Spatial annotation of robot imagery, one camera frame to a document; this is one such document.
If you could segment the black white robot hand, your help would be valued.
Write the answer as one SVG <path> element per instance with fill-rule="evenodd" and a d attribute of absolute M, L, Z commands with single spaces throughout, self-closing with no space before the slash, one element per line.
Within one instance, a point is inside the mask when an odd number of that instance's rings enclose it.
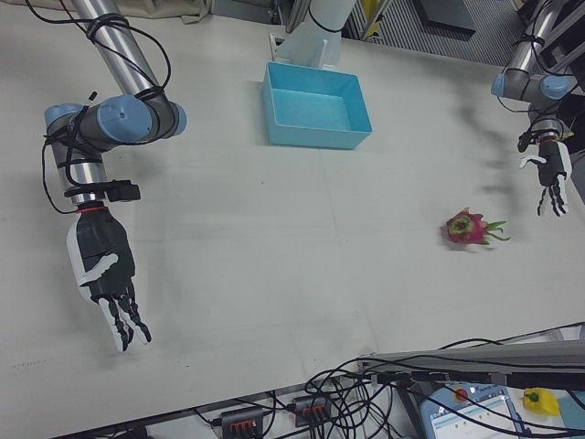
<path fill-rule="evenodd" d="M 571 178 L 572 164 L 567 146 L 554 137 L 547 138 L 539 143 L 537 155 L 527 155 L 520 159 L 519 168 L 527 164 L 537 168 L 538 180 L 543 187 L 537 214 L 545 212 L 545 202 L 549 201 L 552 212 L 557 217 L 569 213 L 569 202 L 566 194 L 566 185 Z"/>
<path fill-rule="evenodd" d="M 152 341 L 136 302 L 135 263 L 124 226 L 103 205 L 82 207 L 67 235 L 67 247 L 81 296 L 97 305 L 118 351 L 135 337 Z"/>

